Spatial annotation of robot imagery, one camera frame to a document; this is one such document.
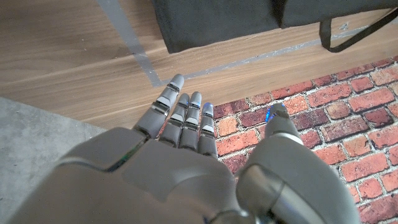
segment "gray tape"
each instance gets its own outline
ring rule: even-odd
[[[355,34],[357,34],[358,32],[361,32],[362,30],[364,30],[367,27],[368,26],[364,26],[364,27],[360,27],[360,28],[357,28],[357,29],[353,29],[353,30],[347,31],[347,32],[342,32],[340,34],[335,34],[335,35],[332,35],[331,39],[332,40],[336,40],[336,39],[340,39],[340,38],[343,38],[343,37],[355,35]],[[184,79],[191,79],[191,78],[195,78],[195,77],[200,77],[202,75],[207,75],[207,74],[210,74],[210,73],[213,73],[213,72],[219,72],[219,71],[222,71],[222,70],[226,70],[228,68],[237,67],[237,66],[244,65],[244,64],[247,64],[247,63],[251,63],[251,62],[257,62],[257,61],[264,60],[264,59],[269,58],[269,57],[283,55],[283,54],[286,54],[286,53],[289,53],[289,52],[293,52],[295,50],[300,50],[300,49],[303,49],[305,47],[311,47],[311,46],[318,45],[318,44],[321,44],[321,40],[320,39],[311,40],[311,41],[308,41],[308,42],[304,42],[302,44],[296,44],[296,45],[293,45],[291,47],[285,47],[283,49],[274,50],[274,51],[267,52],[267,53],[264,53],[264,54],[260,54],[260,55],[257,55],[257,56],[249,57],[249,58],[246,58],[246,59],[243,59],[243,60],[237,60],[235,62],[227,63],[225,65],[219,65],[219,66],[216,66],[216,67],[213,67],[213,68],[209,68],[209,69],[206,69],[206,70],[200,70],[200,71],[197,71],[197,72],[185,74],[183,76],[184,76]],[[162,85],[168,84],[169,81],[170,81],[170,79],[162,80]]]
[[[132,28],[128,18],[124,14],[118,0],[97,0],[102,10],[112,22],[114,28],[119,33],[122,40],[126,43],[130,52],[134,55],[137,63],[141,66],[152,86],[161,86],[163,82],[159,79],[157,72],[152,66],[144,48],[139,43],[136,33]]]

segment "red brick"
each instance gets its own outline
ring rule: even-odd
[[[316,78],[313,81],[317,86],[323,86],[335,81],[335,78],[331,75],[325,75],[324,77]]]
[[[242,126],[250,127],[266,121],[267,108],[261,108],[253,112],[247,112],[240,115]]]
[[[249,100],[255,105],[263,105],[271,102],[271,96],[269,93],[263,93],[256,96],[251,96],[249,97]]]
[[[312,128],[320,124],[325,124],[329,122],[323,109],[317,109],[302,114],[297,114],[292,116],[292,121],[296,126],[297,130],[303,130],[307,128]]]
[[[398,142],[398,126],[388,126],[368,134],[375,148],[381,149]]]
[[[398,169],[383,175],[381,181],[388,192],[398,189]]]
[[[316,150],[314,153],[329,165],[336,164],[346,159],[340,144],[335,144],[324,149]]]
[[[358,188],[363,199],[375,198],[382,194],[380,183],[375,178],[365,180]]]
[[[368,140],[363,135],[350,141],[345,141],[343,145],[351,157],[363,155],[371,150]]]
[[[373,84],[371,83],[371,80],[368,77],[351,80],[351,86],[353,87],[354,91],[357,93],[373,88]]]
[[[392,88],[392,91],[394,91],[394,93],[396,93],[396,95],[398,96],[398,82],[391,84],[390,88]]]
[[[368,130],[368,125],[361,117],[348,118],[342,121],[322,126],[321,132],[326,142],[336,141],[343,137]]]
[[[346,70],[346,71],[343,71],[343,72],[339,72],[336,75],[337,75],[337,79],[343,80],[345,78],[352,77],[353,75],[357,75],[357,74],[361,74],[361,73],[364,73],[364,72],[368,72],[368,71],[371,71],[373,69],[374,68],[373,68],[373,66],[371,64],[367,64],[367,65],[363,65],[363,66],[360,66],[360,67],[357,67],[357,68],[352,68],[352,69],[349,69],[349,70]]]
[[[356,190],[355,186],[348,187],[348,190],[351,193],[351,195],[354,197],[355,203],[358,203],[361,201],[361,199],[359,198],[359,195],[358,195],[358,191]]]
[[[390,115],[388,115],[386,109],[384,108],[367,112],[364,115],[365,118],[376,128],[392,123],[392,118]]]
[[[384,60],[380,60],[378,62],[373,62],[372,65],[377,67],[377,68],[381,68],[381,67],[385,67],[387,65],[392,64],[394,61],[391,60],[390,58],[384,59]]]
[[[220,136],[229,135],[238,130],[238,122],[235,118],[224,118],[218,122],[218,134]]]
[[[239,168],[244,166],[246,163],[247,158],[245,155],[240,154],[233,156],[228,159],[224,159],[223,162],[224,164],[230,169],[230,171],[234,174],[236,171],[238,171]]]
[[[343,101],[333,102],[326,110],[332,119],[345,118],[350,113],[347,104]]]
[[[266,137],[266,125],[262,125],[257,128],[260,132],[260,137],[261,139],[264,139]]]
[[[304,96],[296,96],[295,98],[285,100],[284,105],[289,114],[295,114],[308,109]]]
[[[341,171],[348,182],[375,174],[388,168],[387,159],[383,153],[366,156],[341,166]]]
[[[320,106],[351,94],[351,88],[348,84],[332,85],[308,96],[308,102],[311,106]]]
[[[393,105],[389,105],[388,109],[391,111],[393,115],[395,115],[398,118],[398,103],[395,103]]]
[[[307,81],[295,85],[288,86],[286,88],[280,88],[278,90],[272,91],[272,96],[274,96],[274,99],[280,99],[286,96],[291,96],[296,93],[300,93],[305,90],[310,90],[312,88],[312,82]]]
[[[309,131],[302,134],[300,138],[303,140],[304,146],[310,149],[321,144],[321,139],[316,131]]]
[[[371,74],[371,77],[376,85],[384,85],[398,80],[398,67],[391,67],[383,69],[379,72]]]
[[[363,94],[348,100],[354,112],[370,109],[394,100],[394,96],[387,88]]]
[[[398,164],[398,146],[390,148],[389,157],[392,165]]]
[[[244,101],[244,99],[218,105],[214,107],[214,119],[218,119],[246,109],[249,109],[249,105]]]
[[[363,223],[377,223],[398,215],[398,195],[388,195],[358,208]]]
[[[258,142],[259,141],[257,140],[254,130],[249,130],[246,131],[245,133],[230,136],[224,140],[219,140],[216,142],[216,144],[217,144],[218,154],[222,156],[227,153],[255,145]]]

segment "black bag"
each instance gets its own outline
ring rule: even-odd
[[[398,16],[395,9],[337,47],[330,47],[334,17],[398,6],[398,0],[152,0],[169,53],[276,28],[320,23],[322,46],[340,52]]]
[[[284,6],[281,28],[321,22],[319,36],[322,46],[330,52],[341,52],[395,19],[398,15],[398,9],[395,9],[390,14],[336,47],[330,47],[330,25],[333,18],[376,9],[389,9],[396,6],[398,6],[398,0],[306,0],[305,2],[288,0]]]

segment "wooden floor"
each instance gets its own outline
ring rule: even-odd
[[[396,23],[338,54],[314,42],[318,24],[311,24],[170,55],[150,1],[119,3],[160,80],[203,71],[185,81],[183,92],[200,91],[215,105],[398,55]],[[337,18],[333,33],[363,27],[386,12]],[[339,29],[346,23],[347,30]],[[8,0],[0,8],[0,53],[1,96],[103,128],[131,127],[163,89],[152,86],[95,0]],[[215,67],[224,69],[205,74]]]

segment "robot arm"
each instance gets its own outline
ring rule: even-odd
[[[83,142],[32,192],[10,223],[359,223],[351,195],[302,146],[282,105],[239,172],[217,161],[213,105],[182,94],[176,75],[132,129]]]

